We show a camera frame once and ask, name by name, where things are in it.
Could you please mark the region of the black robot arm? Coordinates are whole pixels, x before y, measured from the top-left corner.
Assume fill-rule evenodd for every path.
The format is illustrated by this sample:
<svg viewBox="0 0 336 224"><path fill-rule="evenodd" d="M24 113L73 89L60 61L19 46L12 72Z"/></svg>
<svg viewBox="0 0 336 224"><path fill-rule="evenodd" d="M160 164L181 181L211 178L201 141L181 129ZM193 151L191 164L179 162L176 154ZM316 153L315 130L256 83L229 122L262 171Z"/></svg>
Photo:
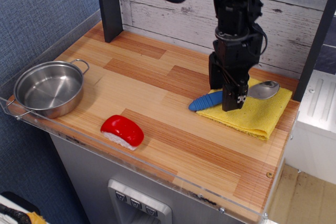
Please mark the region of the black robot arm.
<svg viewBox="0 0 336 224"><path fill-rule="evenodd" d="M241 109L248 92L249 70L259 63L267 37L256 24L260 0L213 0L216 18L214 51L209 56L209 84L222 89L222 109Z"/></svg>

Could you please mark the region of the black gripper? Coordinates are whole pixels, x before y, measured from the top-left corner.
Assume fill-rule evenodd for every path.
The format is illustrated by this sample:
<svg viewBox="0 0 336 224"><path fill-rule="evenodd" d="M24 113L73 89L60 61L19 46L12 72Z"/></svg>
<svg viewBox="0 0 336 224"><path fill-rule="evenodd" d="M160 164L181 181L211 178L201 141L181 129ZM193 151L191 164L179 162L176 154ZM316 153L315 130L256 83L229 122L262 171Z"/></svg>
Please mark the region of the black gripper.
<svg viewBox="0 0 336 224"><path fill-rule="evenodd" d="M248 72L259 63L263 35L257 31L244 31L241 35L217 31L215 35L214 52L208 63L210 88L223 87L223 111L241 109L247 98Z"/></svg>

